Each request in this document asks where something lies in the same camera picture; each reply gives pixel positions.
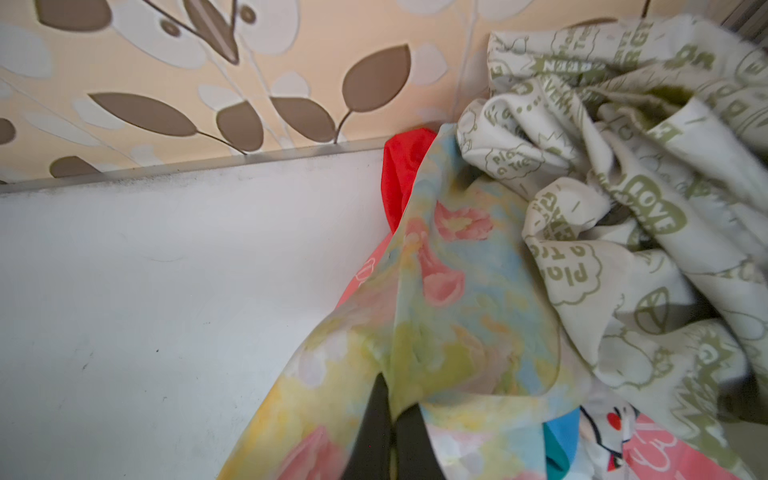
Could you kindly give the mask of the pastel floral cloth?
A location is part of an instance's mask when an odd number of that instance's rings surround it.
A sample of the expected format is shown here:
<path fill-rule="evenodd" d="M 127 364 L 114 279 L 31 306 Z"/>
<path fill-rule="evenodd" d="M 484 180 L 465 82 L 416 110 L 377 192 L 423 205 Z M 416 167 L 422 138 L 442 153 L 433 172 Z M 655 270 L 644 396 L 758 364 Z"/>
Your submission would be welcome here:
<path fill-rule="evenodd" d="M 578 408 L 589 375 L 522 234 L 526 201 L 461 156 L 443 126 L 373 273 L 308 335 L 221 470 L 341 479 L 376 376 L 394 424 L 479 436 L 476 479 L 543 479 L 539 427 Z"/>

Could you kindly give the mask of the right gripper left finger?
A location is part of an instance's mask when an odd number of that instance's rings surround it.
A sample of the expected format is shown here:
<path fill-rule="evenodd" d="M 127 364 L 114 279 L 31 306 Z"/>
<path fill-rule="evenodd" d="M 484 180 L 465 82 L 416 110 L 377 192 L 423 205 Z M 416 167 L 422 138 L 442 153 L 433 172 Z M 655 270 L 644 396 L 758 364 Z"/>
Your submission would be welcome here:
<path fill-rule="evenodd" d="M 383 375 L 379 373 L 374 380 L 360 429 L 341 479 L 389 479 L 392 433 L 389 391 Z"/>

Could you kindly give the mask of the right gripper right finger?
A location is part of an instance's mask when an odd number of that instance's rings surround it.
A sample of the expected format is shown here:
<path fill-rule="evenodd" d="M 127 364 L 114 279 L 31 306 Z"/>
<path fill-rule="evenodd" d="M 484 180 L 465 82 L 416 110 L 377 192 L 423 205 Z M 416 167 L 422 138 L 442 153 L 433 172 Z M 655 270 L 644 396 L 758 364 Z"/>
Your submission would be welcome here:
<path fill-rule="evenodd" d="M 445 480 L 418 405 L 400 414 L 394 433 L 398 480 Z"/>

